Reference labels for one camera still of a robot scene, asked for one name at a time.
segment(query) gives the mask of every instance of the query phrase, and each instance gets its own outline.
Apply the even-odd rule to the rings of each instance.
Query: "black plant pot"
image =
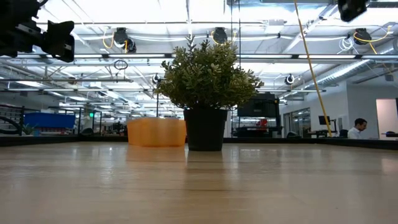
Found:
[[[189,150],[220,151],[227,114],[226,110],[185,110]]]

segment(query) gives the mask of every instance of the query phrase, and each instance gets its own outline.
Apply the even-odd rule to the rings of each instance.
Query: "white wall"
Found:
[[[41,110],[49,106],[59,106],[59,98],[48,95],[38,95],[28,92],[28,96],[21,96],[19,93],[0,93],[0,104],[14,106],[25,106],[26,108]]]
[[[379,137],[382,140],[392,140],[385,134],[388,131],[398,133],[398,111],[396,99],[376,100],[377,122],[379,124]]]
[[[362,138],[379,138],[377,126],[376,99],[398,98],[398,88],[394,86],[347,86],[349,123],[354,126],[357,118],[368,122],[367,130],[361,133]]]
[[[348,101],[346,83],[341,82],[337,87],[328,87],[323,89],[325,89],[326,92],[321,93],[321,96],[327,115],[330,116],[330,119],[338,119],[340,117],[346,118],[343,119],[343,128],[349,129],[350,125],[348,123]],[[318,117],[323,116],[323,111],[317,93],[309,93],[305,97],[305,101],[289,101],[287,106],[280,106],[280,115],[282,116],[283,127],[285,126],[283,124],[284,114],[297,110],[302,110],[305,108],[310,108],[312,131],[327,129],[326,126],[322,126],[319,124]]]

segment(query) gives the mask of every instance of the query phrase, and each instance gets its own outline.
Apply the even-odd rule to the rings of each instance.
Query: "man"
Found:
[[[348,131],[349,139],[362,139],[361,132],[366,129],[368,122],[365,119],[358,118],[355,120],[355,127]]]

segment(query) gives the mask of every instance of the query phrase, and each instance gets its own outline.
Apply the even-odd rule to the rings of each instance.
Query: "green leafy plant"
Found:
[[[36,126],[29,126],[29,124],[24,124],[24,126],[22,127],[22,130],[24,131],[24,133],[26,135],[30,135],[35,130],[35,127]]]
[[[211,46],[205,40],[196,47],[194,37],[187,40],[187,49],[174,49],[171,64],[162,63],[165,76],[156,89],[179,108],[230,110],[247,102],[263,85],[253,71],[234,65],[237,47],[231,42]]]

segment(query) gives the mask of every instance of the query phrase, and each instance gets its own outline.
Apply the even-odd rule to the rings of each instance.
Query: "orange container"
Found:
[[[142,147],[177,147],[185,144],[185,121],[141,118],[127,123],[129,144]]]

